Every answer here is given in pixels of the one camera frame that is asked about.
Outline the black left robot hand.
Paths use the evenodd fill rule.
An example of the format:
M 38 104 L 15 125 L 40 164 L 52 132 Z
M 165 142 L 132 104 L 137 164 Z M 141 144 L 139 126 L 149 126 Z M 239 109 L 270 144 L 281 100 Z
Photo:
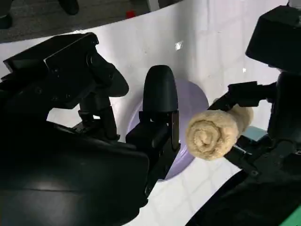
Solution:
M 228 113 L 235 105 L 257 107 L 261 100 L 272 107 L 266 135 L 257 141 L 241 136 L 226 159 L 259 181 L 300 176 L 301 105 L 294 103 L 300 89 L 301 77 L 286 72 L 269 85 L 255 81 L 230 84 L 211 110 Z

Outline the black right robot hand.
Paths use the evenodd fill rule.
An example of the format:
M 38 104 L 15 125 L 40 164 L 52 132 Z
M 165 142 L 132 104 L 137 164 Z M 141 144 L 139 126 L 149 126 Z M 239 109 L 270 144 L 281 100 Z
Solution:
M 94 33 L 54 36 L 4 61 L 0 82 L 0 223 L 122 226 L 171 168 L 179 143 L 169 66 L 147 73 L 138 124 L 119 141 L 111 97 L 125 78 Z

